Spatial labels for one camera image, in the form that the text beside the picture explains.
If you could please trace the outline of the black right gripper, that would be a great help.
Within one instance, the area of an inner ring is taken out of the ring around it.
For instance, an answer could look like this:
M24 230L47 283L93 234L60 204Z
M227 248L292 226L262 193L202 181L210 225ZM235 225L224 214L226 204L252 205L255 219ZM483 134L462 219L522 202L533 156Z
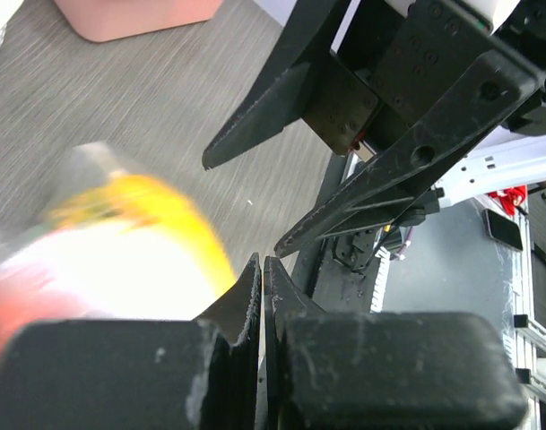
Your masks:
M276 256L394 223L517 108L507 129L546 133L546 83L527 101L543 73L498 48L546 73L546 1L520 2L500 27L465 1L410 1L405 16L360 2L303 119L337 155L391 147L297 222Z

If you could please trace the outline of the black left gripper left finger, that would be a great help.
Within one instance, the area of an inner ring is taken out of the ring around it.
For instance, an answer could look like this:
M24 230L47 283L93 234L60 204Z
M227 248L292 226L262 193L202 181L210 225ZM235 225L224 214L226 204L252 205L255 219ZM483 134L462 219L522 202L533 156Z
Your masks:
M251 429L260 262L191 321L33 319L0 303L0 429Z

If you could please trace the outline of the yellow fake banana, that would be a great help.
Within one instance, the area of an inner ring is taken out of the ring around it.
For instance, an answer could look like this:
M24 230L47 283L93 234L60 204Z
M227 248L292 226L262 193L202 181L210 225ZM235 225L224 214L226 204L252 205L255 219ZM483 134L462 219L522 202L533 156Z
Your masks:
M48 211L59 229L113 228L118 236L137 234L166 239L186 257L212 293L223 296L236 281L221 240L187 196L164 182L118 169L97 185L66 198Z

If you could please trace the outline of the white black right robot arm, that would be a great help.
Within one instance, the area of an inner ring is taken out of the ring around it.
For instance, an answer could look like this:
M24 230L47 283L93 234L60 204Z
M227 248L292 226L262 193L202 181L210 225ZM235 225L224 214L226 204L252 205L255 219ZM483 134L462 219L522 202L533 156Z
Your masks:
M546 1L298 1L252 88L204 150L216 168L304 121L372 158L274 248L427 214L435 183L494 129L546 134Z

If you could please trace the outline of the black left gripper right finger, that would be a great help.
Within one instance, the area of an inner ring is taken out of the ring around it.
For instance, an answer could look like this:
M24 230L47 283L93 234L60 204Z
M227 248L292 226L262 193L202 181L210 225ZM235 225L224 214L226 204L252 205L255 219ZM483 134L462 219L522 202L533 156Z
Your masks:
M515 429L528 407L477 314L330 313L264 262L272 429Z

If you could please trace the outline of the clear zip top bag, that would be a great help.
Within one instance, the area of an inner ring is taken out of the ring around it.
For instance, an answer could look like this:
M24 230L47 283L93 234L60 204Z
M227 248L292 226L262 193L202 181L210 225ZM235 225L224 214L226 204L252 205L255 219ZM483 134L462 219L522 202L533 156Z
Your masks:
M185 268L186 257L166 239L123 238L108 227L59 229L46 220L58 203L103 185L118 169L151 176L104 142L74 147L34 224L0 234L0 355L14 334L39 320L188 321L219 299L212 301L200 276Z

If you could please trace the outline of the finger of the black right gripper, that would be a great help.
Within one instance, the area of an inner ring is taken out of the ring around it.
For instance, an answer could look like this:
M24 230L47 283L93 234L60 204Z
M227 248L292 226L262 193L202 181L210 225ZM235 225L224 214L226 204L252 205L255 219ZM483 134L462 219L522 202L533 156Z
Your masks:
M343 0L294 5L253 86L204 150L204 169L250 151L305 115L343 17Z

